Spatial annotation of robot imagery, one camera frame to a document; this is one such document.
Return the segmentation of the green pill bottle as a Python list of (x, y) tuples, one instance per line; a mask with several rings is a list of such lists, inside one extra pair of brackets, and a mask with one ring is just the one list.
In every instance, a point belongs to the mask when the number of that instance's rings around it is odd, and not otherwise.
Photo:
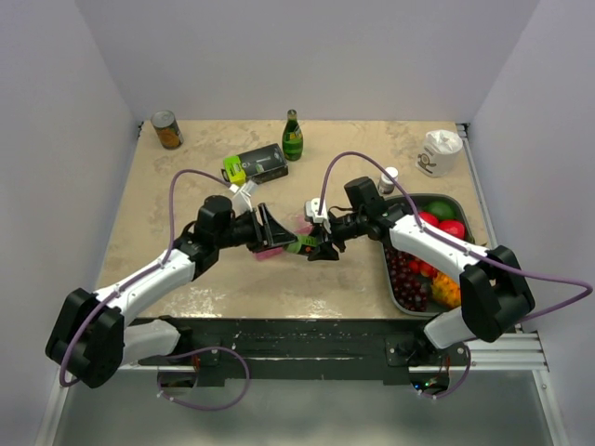
[(318, 247), (316, 237), (298, 234), (294, 242), (288, 244), (284, 249), (287, 253), (299, 256), (309, 256)]

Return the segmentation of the pink weekly pill organizer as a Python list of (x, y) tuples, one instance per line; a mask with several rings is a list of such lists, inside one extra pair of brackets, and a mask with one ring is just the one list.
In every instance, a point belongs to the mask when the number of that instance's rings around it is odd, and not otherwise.
[[(284, 227), (294, 232), (298, 237), (306, 237), (311, 232), (311, 224), (301, 215), (295, 215), (286, 220)], [(261, 253), (255, 253), (254, 257), (258, 261), (264, 261), (280, 254), (298, 254), (299, 250), (299, 242), (294, 242), (284, 247), (277, 247)]]

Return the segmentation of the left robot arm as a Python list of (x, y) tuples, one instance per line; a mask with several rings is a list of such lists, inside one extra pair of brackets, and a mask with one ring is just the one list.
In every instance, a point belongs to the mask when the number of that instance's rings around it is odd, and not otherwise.
[(65, 298), (46, 344), (68, 387), (107, 382), (125, 357), (125, 332), (146, 308), (213, 267), (223, 249), (244, 246), (253, 253), (285, 247), (297, 236), (282, 226), (263, 203), (237, 214), (230, 199), (205, 199), (163, 254), (127, 278), (100, 290), (83, 288)]

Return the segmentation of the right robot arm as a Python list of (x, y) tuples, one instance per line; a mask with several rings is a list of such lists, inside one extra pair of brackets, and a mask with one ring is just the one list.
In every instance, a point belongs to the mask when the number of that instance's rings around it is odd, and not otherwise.
[(473, 338), (494, 342), (534, 309), (533, 295), (508, 248), (489, 250), (432, 227), (417, 219), (413, 201), (384, 199), (368, 177), (350, 181), (345, 192), (352, 211), (344, 216), (332, 216), (321, 198), (304, 205), (312, 234), (320, 240), (311, 261), (336, 260), (346, 241), (366, 236), (418, 257), (459, 286), (460, 306), (431, 319), (415, 341), (420, 362), (436, 364), (448, 347)]

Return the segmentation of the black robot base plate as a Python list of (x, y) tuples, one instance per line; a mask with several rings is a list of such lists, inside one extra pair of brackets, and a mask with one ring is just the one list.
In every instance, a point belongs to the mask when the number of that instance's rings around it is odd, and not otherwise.
[(170, 354), (143, 366), (198, 367), (202, 386), (221, 386), (249, 375), (257, 380), (380, 381), (409, 385), (465, 367), (463, 344), (445, 351), (417, 340), (415, 320), (171, 319), (182, 336)]

